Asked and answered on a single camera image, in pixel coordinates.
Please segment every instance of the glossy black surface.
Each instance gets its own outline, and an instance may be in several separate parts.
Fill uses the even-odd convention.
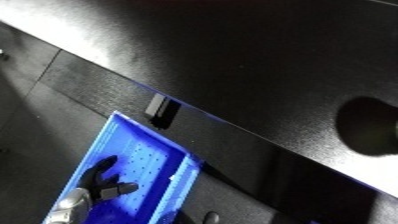
[[[154,93],[82,59],[71,57],[69,54],[61,53],[54,58],[58,49],[10,27],[2,26],[2,28],[13,31],[12,36],[1,36],[3,40],[1,44],[6,43],[7,49],[20,49],[19,52],[7,50],[13,57],[10,61],[20,63],[1,64],[0,85],[6,86],[7,89],[0,89],[0,93],[8,91],[10,94],[0,95],[2,100],[0,101],[0,117],[4,117],[0,132],[0,205],[2,207],[0,222],[41,223],[106,121],[106,118],[96,111],[106,113],[104,108],[122,108],[129,111],[135,118],[145,120],[141,109],[147,103],[146,96],[149,97]],[[25,46],[20,45],[19,42],[13,42],[12,40],[16,37],[28,38],[31,45]],[[45,61],[49,53],[48,49],[54,49],[54,54]],[[69,56],[73,60],[66,60],[67,58],[62,55]],[[67,67],[63,67],[66,64],[75,67],[76,70],[70,71]],[[35,75],[35,78],[27,74],[19,74],[21,70]],[[80,73],[72,76],[69,72]],[[21,77],[32,83],[29,89],[22,89],[25,91],[22,92],[24,94],[15,85]],[[97,82],[94,82],[95,85],[93,83],[90,91],[85,92],[85,87],[81,84],[86,83],[74,79],[77,77],[87,79],[89,82]],[[66,88],[61,88],[63,85],[54,85],[57,81],[61,81],[61,78],[64,78],[63,84]],[[62,90],[70,87],[80,94],[80,101],[61,93]],[[115,95],[112,89],[118,89],[116,92],[124,92],[125,97]],[[128,94],[135,95],[137,99],[131,101]],[[13,103],[11,114],[8,102]],[[94,107],[96,111],[84,105],[86,103],[93,107],[93,102],[97,105]],[[196,206],[205,204],[206,208],[222,211],[225,216],[222,223],[230,223],[231,218],[242,220],[247,215],[253,216],[251,220],[265,223],[266,220],[272,220],[277,213],[268,206],[254,203],[253,198],[238,190],[217,180],[209,181],[210,179],[212,178],[206,174],[201,175],[200,181],[197,182],[199,185],[196,184],[194,188],[199,195],[193,194],[190,200],[195,201]],[[232,214],[236,210],[227,203],[226,200],[229,197],[219,198],[219,203],[212,202],[213,194],[222,195],[227,192],[234,197],[234,200],[239,201],[240,206],[245,210],[239,214]],[[203,210],[187,209],[182,214],[194,218],[199,212]],[[278,217],[290,220],[286,215],[278,214]]]
[[[58,55],[41,82],[104,116],[116,109],[150,125],[144,111],[153,91],[69,53]],[[205,159],[214,168],[206,167],[208,174],[300,221],[394,223],[398,218],[395,213],[381,212],[396,210],[397,199],[379,194],[195,108],[182,106],[167,130],[152,128]],[[249,201],[250,209],[235,214],[231,201],[237,195],[223,193],[227,186],[211,184],[218,182],[206,177],[195,185],[193,192],[196,193],[187,198],[187,205],[191,206],[187,214],[200,219],[206,210],[220,210],[232,213],[225,222],[230,223],[237,216],[255,213],[257,208],[254,204],[250,206],[253,202]]]
[[[1,0],[0,20],[397,196],[397,153],[336,131],[353,98],[398,105],[387,3]]]

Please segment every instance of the blue tray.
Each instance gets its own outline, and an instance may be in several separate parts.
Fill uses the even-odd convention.
[[[94,206],[86,224],[172,223],[202,166],[181,146],[114,112],[59,199],[75,188],[86,169],[111,155],[119,160],[105,176],[119,173],[120,181],[140,188]]]

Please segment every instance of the black table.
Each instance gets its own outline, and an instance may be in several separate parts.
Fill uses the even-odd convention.
[[[336,129],[357,97],[398,105],[395,3],[4,0],[0,20],[397,196],[398,150]]]

